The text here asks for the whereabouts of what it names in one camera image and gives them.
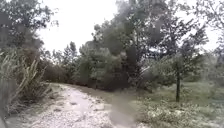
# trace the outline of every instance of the overcast sky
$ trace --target overcast sky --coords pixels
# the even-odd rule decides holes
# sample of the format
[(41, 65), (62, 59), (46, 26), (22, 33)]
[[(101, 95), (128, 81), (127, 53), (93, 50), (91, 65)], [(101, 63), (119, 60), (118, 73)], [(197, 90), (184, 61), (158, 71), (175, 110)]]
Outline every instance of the overcast sky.
[[(71, 41), (77, 48), (92, 39), (91, 33), (95, 24), (110, 20), (117, 12), (116, 0), (44, 0), (50, 8), (58, 8), (53, 20), (59, 26), (48, 27), (38, 33), (47, 50), (63, 50)], [(208, 30), (210, 42), (206, 49), (214, 49), (217, 45), (217, 33)]]

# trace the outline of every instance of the gravel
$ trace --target gravel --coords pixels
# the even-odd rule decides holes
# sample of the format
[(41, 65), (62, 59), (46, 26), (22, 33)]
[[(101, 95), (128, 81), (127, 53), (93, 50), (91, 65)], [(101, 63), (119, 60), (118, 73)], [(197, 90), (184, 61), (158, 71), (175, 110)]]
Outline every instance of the gravel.
[(34, 105), (20, 116), (10, 118), (7, 121), (9, 126), (12, 128), (121, 128), (112, 124), (110, 107), (102, 100), (72, 87), (65, 85), (59, 87), (60, 98), (45, 99), (41, 105)]

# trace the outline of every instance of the ground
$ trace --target ground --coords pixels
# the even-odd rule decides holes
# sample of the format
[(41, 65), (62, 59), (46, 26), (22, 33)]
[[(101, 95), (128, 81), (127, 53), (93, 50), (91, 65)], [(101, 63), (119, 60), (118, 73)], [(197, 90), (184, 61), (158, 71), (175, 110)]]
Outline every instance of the ground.
[(7, 123), (12, 128), (139, 127), (130, 116), (112, 111), (110, 104), (67, 85), (52, 85), (53, 93)]
[(63, 84), (52, 87), (57, 93), (11, 117), (8, 124), (12, 128), (224, 127), (224, 88), (209, 82), (182, 83), (180, 103), (175, 102), (175, 85), (153, 93), (134, 89), (108, 93)]

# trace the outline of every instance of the vegetation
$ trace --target vegetation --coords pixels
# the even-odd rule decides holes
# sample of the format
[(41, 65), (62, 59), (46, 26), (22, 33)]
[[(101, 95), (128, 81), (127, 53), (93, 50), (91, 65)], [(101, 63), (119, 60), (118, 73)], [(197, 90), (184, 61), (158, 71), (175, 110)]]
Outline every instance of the vegetation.
[(223, 31), (224, 1), (117, 3), (114, 18), (95, 25), (93, 39), (79, 52), (74, 42), (50, 52), (36, 31), (47, 27), (54, 12), (38, 0), (0, 1), (0, 110), (12, 113), (34, 103), (48, 92), (43, 82), (58, 82), (143, 91), (138, 111), (144, 117), (138, 119), (153, 127), (203, 127), (192, 120), (219, 117), (212, 113), (223, 110), (212, 103), (222, 100), (224, 34), (214, 51), (203, 45), (208, 27)]

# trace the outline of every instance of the dry grass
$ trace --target dry grass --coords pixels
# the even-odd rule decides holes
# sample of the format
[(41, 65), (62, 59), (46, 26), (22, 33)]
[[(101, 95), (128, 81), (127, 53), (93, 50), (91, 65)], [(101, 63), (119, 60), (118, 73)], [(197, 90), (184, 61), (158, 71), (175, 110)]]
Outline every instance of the dry grass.
[(15, 113), (27, 103), (43, 97), (47, 86), (40, 83), (42, 72), (37, 61), (30, 66), (15, 53), (0, 56), (0, 109)]
[(224, 105), (221, 88), (211, 95), (214, 88), (208, 83), (184, 83), (181, 102), (174, 102), (175, 86), (162, 88), (153, 94), (139, 97), (137, 121), (150, 124), (153, 128), (207, 128), (224, 124)]

